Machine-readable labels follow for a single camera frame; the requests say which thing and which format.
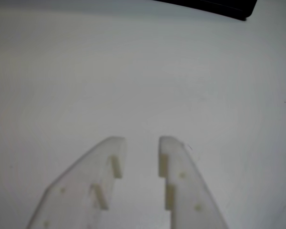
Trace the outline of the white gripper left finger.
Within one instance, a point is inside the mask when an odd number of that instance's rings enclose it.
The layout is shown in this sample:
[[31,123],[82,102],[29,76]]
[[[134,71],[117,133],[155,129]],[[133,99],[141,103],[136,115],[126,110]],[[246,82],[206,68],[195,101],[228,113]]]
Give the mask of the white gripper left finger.
[[27,228],[97,229],[123,177],[126,148],[124,137],[111,136],[81,156],[46,188]]

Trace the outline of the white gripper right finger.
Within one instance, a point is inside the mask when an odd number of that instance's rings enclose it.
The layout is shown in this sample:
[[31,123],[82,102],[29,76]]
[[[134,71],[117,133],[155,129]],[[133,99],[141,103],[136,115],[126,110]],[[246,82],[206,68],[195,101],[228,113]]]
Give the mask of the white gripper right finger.
[[161,136],[159,177],[165,179],[165,209],[173,229],[226,229],[209,188],[183,142]]

